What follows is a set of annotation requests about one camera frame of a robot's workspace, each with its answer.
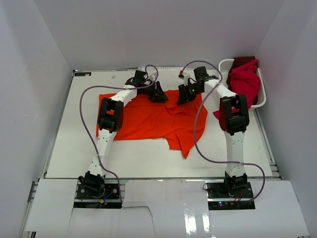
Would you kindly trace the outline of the orange t shirt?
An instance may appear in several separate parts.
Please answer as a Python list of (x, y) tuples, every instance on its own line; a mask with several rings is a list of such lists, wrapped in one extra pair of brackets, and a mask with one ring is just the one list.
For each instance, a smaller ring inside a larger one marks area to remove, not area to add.
[(147, 95), (138, 95), (124, 107), (123, 126), (115, 140), (167, 140), (171, 150), (187, 158), (194, 147), (194, 121), (202, 103), (198, 95), (193, 101), (177, 105), (179, 91), (165, 92), (168, 101), (153, 103)]

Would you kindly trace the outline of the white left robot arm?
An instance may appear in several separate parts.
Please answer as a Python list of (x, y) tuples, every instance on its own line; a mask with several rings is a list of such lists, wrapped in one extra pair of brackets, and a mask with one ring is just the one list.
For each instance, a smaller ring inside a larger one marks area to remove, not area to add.
[[(121, 198), (120, 182), (118, 175), (105, 167), (109, 151), (116, 134), (123, 126), (124, 107), (140, 94), (149, 96), (151, 102), (165, 103), (168, 97), (163, 92), (158, 81), (159, 71), (149, 74), (147, 70), (136, 70), (133, 77), (129, 78), (123, 87), (95, 85), (83, 91), (79, 101), (79, 113), (81, 122), (86, 130), (95, 150), (91, 165), (84, 176), (79, 177), (84, 190), (93, 198), (104, 198), (106, 195), (105, 177), (113, 175), (118, 184), (117, 194)], [(108, 88), (118, 90), (109, 98), (103, 98), (99, 102), (97, 116), (98, 139), (95, 140), (89, 132), (84, 121), (82, 103), (86, 92), (95, 88)]]

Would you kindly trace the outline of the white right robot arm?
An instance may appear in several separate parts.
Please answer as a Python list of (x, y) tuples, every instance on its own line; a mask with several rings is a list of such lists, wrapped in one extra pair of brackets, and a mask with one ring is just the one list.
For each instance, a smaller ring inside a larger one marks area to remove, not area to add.
[(220, 191), (234, 198), (247, 186), (243, 142), (247, 126), (250, 123), (247, 98), (236, 94), (221, 83), (220, 78), (210, 76), (204, 66), (194, 69), (195, 78), (180, 71), (178, 77), (183, 83), (178, 86), (177, 104), (184, 105), (193, 101), (201, 93), (207, 93), (219, 101), (217, 118), (226, 139), (227, 161), (225, 177)]

